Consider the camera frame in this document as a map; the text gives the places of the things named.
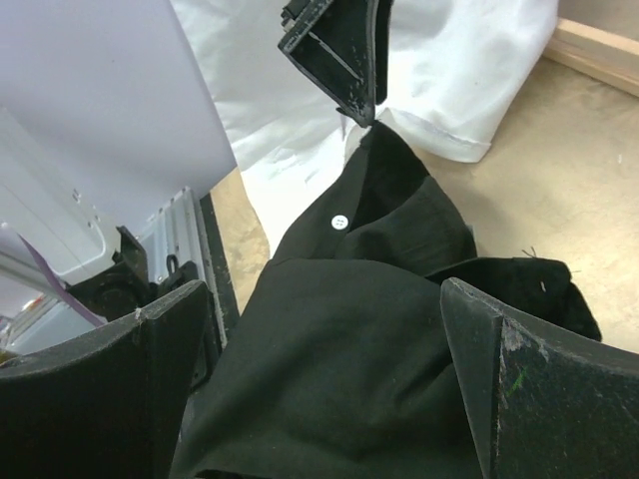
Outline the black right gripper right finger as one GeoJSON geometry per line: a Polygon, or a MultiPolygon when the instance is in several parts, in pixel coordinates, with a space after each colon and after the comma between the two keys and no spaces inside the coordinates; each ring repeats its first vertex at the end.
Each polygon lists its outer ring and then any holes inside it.
{"type": "Polygon", "coordinates": [[[637,477],[637,354],[458,278],[440,308],[484,477],[637,477]]]}

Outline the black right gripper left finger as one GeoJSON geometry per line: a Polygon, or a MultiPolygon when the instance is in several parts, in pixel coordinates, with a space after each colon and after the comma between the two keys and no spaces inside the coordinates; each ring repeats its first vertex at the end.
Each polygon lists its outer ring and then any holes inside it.
{"type": "Polygon", "coordinates": [[[209,323],[191,281],[1,366],[4,478],[166,478],[209,323]]]}

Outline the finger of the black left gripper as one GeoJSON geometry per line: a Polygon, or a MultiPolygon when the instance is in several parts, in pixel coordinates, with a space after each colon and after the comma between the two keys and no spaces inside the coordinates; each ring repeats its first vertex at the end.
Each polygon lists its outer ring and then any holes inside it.
{"type": "Polygon", "coordinates": [[[375,103],[387,98],[389,28],[393,0],[378,0],[374,17],[375,103]]]}
{"type": "Polygon", "coordinates": [[[278,48],[337,110],[360,126],[373,122],[373,3],[290,1],[278,48]]]}

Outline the black button shirt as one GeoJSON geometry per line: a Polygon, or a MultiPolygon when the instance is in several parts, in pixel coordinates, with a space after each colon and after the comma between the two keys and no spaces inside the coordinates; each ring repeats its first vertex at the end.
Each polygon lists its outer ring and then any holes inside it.
{"type": "Polygon", "coordinates": [[[265,265],[175,478],[477,478],[440,312],[458,277],[581,336],[601,332],[563,262],[488,258],[407,143],[374,125],[265,265]]]}

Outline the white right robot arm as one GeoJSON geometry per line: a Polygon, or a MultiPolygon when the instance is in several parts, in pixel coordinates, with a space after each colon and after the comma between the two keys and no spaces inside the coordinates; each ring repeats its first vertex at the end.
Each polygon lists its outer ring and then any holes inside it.
{"type": "Polygon", "coordinates": [[[1,216],[90,331],[1,366],[5,478],[634,478],[638,357],[560,261],[477,254],[375,124],[237,316],[192,262],[149,279],[1,117],[1,216]]]}

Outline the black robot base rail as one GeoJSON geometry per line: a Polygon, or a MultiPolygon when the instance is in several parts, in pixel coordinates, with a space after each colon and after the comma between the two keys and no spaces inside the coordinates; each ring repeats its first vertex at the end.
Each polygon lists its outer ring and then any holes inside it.
{"type": "Polygon", "coordinates": [[[117,231],[121,246],[114,264],[68,291],[112,321],[191,280],[205,282],[214,312],[194,369],[191,389],[196,390],[208,381],[239,320],[213,202],[184,188],[151,216],[140,236],[124,227],[117,231]]]}

